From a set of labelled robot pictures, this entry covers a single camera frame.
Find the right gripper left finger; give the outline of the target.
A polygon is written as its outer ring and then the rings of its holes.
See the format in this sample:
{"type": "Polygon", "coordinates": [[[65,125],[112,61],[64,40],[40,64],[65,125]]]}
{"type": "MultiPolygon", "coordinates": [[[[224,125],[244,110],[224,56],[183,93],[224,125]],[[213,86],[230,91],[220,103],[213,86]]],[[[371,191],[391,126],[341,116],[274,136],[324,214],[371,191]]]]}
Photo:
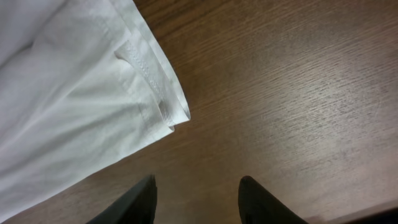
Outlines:
{"type": "Polygon", "coordinates": [[[87,224],[153,224],[157,207],[154,175],[148,175],[87,224]]]}

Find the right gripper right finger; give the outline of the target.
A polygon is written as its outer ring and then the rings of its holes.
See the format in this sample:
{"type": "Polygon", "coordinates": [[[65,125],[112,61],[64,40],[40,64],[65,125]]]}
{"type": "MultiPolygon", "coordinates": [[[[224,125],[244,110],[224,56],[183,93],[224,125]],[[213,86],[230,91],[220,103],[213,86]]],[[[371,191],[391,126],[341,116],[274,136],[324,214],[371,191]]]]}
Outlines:
{"type": "Polygon", "coordinates": [[[242,224],[307,224],[248,175],[239,182],[238,207],[242,224]]]}

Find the white t-shirt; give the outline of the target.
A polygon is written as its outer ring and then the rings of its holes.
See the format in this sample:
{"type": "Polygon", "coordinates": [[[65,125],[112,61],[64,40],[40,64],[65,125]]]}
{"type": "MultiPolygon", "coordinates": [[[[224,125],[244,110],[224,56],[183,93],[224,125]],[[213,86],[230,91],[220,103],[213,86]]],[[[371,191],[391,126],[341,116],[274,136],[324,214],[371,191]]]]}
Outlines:
{"type": "Polygon", "coordinates": [[[190,119],[133,0],[1,0],[1,220],[190,119]]]}

